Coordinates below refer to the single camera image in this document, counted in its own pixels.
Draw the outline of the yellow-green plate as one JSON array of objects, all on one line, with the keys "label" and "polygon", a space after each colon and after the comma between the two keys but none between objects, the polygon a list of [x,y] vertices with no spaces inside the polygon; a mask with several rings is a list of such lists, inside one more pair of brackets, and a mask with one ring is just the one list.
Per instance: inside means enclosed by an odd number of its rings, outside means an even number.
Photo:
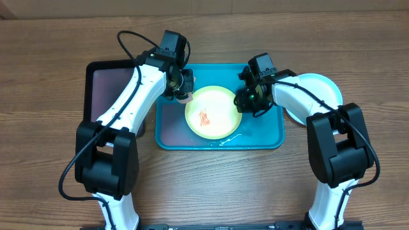
[{"label": "yellow-green plate", "polygon": [[222,86],[206,86],[192,94],[185,106],[189,128],[205,139],[222,139],[239,127],[242,114],[233,103],[235,94]]}]

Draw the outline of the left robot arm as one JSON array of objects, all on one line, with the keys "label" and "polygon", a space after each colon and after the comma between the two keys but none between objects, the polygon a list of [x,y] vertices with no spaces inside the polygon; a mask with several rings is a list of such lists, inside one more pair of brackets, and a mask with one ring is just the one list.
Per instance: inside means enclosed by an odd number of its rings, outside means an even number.
[{"label": "left robot arm", "polygon": [[59,193],[71,168],[75,179],[98,201],[105,229],[138,229],[131,191],[139,172],[136,136],[150,107],[160,96],[185,104],[192,100],[194,74],[186,65],[190,43],[180,33],[165,31],[160,44],[130,57],[134,72],[116,101],[95,122],[77,128],[75,156],[59,179]]}]

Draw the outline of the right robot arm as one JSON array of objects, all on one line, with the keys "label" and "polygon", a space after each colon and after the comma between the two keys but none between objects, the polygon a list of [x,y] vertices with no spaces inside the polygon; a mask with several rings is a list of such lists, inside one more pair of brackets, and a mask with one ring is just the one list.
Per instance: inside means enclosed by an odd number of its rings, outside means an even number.
[{"label": "right robot arm", "polygon": [[380,175],[361,108],[318,98],[325,87],[289,69],[278,71],[267,53],[250,59],[238,77],[245,83],[233,100],[239,113],[257,118],[277,105],[307,128],[309,164],[318,179],[313,205],[303,220],[277,221],[273,229],[363,229],[361,221],[343,217],[351,191]]}]

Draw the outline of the green pink sponge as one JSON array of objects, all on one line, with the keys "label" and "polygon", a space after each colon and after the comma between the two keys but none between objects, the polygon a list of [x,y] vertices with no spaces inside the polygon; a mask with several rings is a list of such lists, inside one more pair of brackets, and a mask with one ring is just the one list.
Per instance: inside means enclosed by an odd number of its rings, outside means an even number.
[{"label": "green pink sponge", "polygon": [[193,100],[192,93],[187,93],[182,96],[182,99],[177,98],[176,101],[180,104],[187,104]]}]

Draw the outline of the light blue plate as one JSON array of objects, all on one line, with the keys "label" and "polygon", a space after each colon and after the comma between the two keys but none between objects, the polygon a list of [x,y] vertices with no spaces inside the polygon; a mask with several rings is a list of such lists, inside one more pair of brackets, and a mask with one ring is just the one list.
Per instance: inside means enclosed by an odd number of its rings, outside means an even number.
[{"label": "light blue plate", "polygon": [[343,96],[338,86],[329,78],[318,73],[303,73],[298,75],[302,87],[323,100],[327,105],[337,109],[343,104]]}]

